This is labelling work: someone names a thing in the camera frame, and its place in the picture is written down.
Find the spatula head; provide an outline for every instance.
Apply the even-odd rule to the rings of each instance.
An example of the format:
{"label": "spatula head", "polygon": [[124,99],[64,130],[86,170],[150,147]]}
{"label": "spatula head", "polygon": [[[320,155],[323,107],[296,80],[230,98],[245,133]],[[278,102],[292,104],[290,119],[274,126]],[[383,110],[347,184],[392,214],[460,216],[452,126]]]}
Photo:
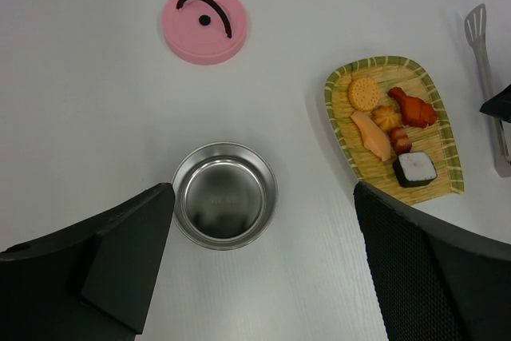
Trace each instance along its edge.
{"label": "spatula head", "polygon": [[466,40],[471,46],[485,38],[486,34],[486,6],[480,4],[474,8],[465,19]]}

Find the silver pot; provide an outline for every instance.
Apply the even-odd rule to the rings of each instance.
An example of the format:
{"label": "silver pot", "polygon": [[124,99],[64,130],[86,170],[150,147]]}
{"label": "silver pot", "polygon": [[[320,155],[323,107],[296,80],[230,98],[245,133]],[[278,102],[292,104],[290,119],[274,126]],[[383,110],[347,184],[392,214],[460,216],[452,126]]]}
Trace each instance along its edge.
{"label": "silver pot", "polygon": [[240,144],[213,143],[177,167],[174,215],[181,231],[206,248],[243,247],[270,224],[277,183],[268,163]]}

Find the white rice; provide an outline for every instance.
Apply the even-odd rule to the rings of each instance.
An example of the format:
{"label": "white rice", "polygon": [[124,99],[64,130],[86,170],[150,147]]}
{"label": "white rice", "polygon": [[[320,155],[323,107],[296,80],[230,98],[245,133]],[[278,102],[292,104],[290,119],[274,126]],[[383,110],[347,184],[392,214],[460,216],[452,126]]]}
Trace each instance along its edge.
{"label": "white rice", "polygon": [[408,181],[433,180],[437,176],[433,162],[424,152],[403,153],[399,164]]}

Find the white table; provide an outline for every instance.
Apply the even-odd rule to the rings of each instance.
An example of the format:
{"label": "white table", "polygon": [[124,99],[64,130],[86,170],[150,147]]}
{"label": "white table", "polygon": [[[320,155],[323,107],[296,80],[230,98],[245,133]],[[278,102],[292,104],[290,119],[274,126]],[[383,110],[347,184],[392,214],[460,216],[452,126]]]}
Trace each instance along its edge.
{"label": "white table", "polygon": [[462,29],[485,2],[490,61],[504,88],[509,0],[241,0],[247,43],[209,67],[165,45],[166,1],[0,0],[1,249],[169,181],[202,144],[237,141],[275,171],[275,219],[231,252],[200,248],[172,224],[137,339],[386,339],[352,202],[356,180],[323,108],[332,70],[386,54],[429,71],[465,174],[465,195],[418,207],[511,243],[511,179],[493,170]]}

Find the black lid handle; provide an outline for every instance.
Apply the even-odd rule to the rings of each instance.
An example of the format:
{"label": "black lid handle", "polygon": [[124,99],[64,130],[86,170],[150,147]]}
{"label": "black lid handle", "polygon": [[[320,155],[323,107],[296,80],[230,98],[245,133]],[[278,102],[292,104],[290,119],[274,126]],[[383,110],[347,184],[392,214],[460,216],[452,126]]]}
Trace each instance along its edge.
{"label": "black lid handle", "polygon": [[[184,2],[186,2],[187,0],[178,0],[177,1],[177,5],[176,5],[176,8],[179,10],[181,8],[183,8],[184,6]],[[231,29],[231,23],[229,22],[229,19],[227,18],[227,15],[225,14],[224,10],[222,10],[220,8],[220,6],[218,5],[217,2],[215,2],[214,0],[201,0],[202,2],[204,3],[207,3],[211,6],[211,8],[213,8],[216,13],[220,16],[220,18],[222,19],[222,22],[224,22],[224,28],[225,28],[225,33],[227,34],[227,37],[230,39],[232,38],[232,29]]]}

